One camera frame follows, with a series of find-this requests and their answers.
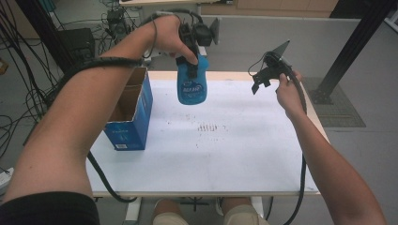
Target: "leg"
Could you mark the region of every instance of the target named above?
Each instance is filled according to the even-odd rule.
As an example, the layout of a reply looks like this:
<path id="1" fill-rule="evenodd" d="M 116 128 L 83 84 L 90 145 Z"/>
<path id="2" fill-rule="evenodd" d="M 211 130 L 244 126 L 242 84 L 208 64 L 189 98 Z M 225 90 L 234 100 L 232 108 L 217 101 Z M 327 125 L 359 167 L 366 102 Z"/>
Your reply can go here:
<path id="1" fill-rule="evenodd" d="M 224 225 L 268 225 L 252 206 L 250 198 L 223 198 Z"/>
<path id="2" fill-rule="evenodd" d="M 153 225 L 188 225 L 176 202 L 160 200 L 153 213 Z"/>

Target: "blue box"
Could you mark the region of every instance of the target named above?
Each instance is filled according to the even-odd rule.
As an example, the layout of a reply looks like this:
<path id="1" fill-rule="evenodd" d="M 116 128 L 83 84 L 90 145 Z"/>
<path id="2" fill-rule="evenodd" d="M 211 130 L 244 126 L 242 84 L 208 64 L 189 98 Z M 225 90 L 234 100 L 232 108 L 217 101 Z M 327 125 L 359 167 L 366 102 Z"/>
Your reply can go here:
<path id="1" fill-rule="evenodd" d="M 152 102 L 146 67 L 138 67 L 132 72 L 104 129 L 115 150 L 145 149 Z"/>

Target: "hand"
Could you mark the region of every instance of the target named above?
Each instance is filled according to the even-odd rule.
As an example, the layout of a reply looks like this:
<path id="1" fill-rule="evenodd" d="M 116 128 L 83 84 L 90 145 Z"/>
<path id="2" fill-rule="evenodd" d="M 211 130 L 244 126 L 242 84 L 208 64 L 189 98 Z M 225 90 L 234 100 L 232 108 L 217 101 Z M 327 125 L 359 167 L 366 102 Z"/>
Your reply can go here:
<path id="1" fill-rule="evenodd" d="M 301 82 L 302 76 L 299 72 L 293 71 L 293 74 Z M 292 81 L 288 81 L 286 75 L 281 74 L 279 78 L 279 87 L 277 92 L 277 98 L 279 104 L 286 110 L 286 115 L 289 119 L 292 119 L 293 114 L 304 113 L 301 102 L 299 99 L 299 91 Z"/>
<path id="2" fill-rule="evenodd" d="M 165 51 L 170 54 L 181 54 L 188 62 L 197 65 L 198 60 L 193 52 L 181 41 L 178 35 L 178 28 L 180 26 L 180 20 L 177 16 L 162 16 L 156 19 L 154 22 L 149 22 L 144 27 L 155 28 L 156 24 L 157 37 L 155 48 Z"/>

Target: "bottle label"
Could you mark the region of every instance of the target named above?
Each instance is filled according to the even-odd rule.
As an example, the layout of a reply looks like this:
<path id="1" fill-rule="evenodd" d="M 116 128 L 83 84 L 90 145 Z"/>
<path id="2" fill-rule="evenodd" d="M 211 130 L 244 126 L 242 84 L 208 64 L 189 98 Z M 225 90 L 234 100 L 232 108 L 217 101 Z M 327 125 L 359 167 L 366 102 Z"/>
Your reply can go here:
<path id="1" fill-rule="evenodd" d="M 185 81 L 180 88 L 183 98 L 198 98 L 204 92 L 203 85 L 195 81 Z"/>

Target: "white table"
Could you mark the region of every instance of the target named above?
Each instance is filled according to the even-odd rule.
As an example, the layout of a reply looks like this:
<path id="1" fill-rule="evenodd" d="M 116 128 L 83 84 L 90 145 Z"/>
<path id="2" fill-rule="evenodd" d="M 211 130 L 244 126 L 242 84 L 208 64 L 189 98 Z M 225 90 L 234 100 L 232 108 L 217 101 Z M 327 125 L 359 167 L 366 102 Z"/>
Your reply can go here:
<path id="1" fill-rule="evenodd" d="M 102 132 L 91 151 L 125 197 L 298 195 L 301 151 L 275 89 L 252 94 L 245 72 L 208 72 L 207 100 L 181 105 L 176 72 L 149 71 L 153 107 L 144 151 L 115 151 Z M 325 135 L 311 102 L 309 116 Z M 109 196 L 87 161 L 95 196 Z M 318 194 L 307 170 L 305 194 Z"/>

